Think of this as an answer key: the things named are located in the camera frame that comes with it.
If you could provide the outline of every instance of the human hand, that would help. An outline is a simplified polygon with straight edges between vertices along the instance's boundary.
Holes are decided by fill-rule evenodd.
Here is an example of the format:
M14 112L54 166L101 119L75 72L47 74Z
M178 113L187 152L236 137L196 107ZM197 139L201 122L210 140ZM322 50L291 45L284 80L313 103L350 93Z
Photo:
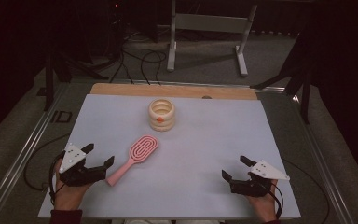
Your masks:
M271 180L271 183L271 192L275 194L275 186L277 185L278 180ZM262 222L269 222L277 219L275 215L275 200L271 195L266 194L264 197L245 197L248 199L258 218Z
M91 187L93 183L84 185L81 187L69 187L60 180L60 166L62 159L59 159L54 167L56 172L56 194L54 209L62 211L77 210L83 200L83 196L87 189Z

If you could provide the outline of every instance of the dark background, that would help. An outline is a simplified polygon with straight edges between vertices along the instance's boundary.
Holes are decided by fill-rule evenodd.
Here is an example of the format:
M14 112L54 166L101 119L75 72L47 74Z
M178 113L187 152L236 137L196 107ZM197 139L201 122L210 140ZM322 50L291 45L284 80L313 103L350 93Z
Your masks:
M178 11L188 12L195 2L178 0ZM312 54L312 85L319 88L358 162L358 1L260 2L253 25L255 34L297 36L301 31L285 66L298 66L298 59L318 50ZM112 29L117 17L154 41L158 41L157 24L170 24L170 1L92 3L0 1L0 122L33 86L34 76L45 66L48 47L92 62L91 55L108 55L119 48L120 35ZM114 3L119 3L120 9L109 8ZM205 1L198 12L245 16L249 6L247 1ZM105 48L108 41L110 49Z

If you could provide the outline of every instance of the round container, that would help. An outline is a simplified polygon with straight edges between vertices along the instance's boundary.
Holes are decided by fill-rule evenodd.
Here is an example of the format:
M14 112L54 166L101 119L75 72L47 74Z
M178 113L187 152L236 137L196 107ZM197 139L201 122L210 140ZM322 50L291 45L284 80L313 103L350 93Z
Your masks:
M149 124L158 132L166 132L175 124L175 106L170 100L157 99L149 105Z

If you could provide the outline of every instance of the sleeve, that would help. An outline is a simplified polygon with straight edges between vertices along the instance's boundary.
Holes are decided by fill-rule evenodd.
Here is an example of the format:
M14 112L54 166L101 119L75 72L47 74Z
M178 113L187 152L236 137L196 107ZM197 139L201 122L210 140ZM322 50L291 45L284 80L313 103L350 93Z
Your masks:
M269 221L269 222L265 222L263 224L281 224L280 220L273 220L273 221Z
M50 224L79 224L83 215L82 210L60 211L51 210Z

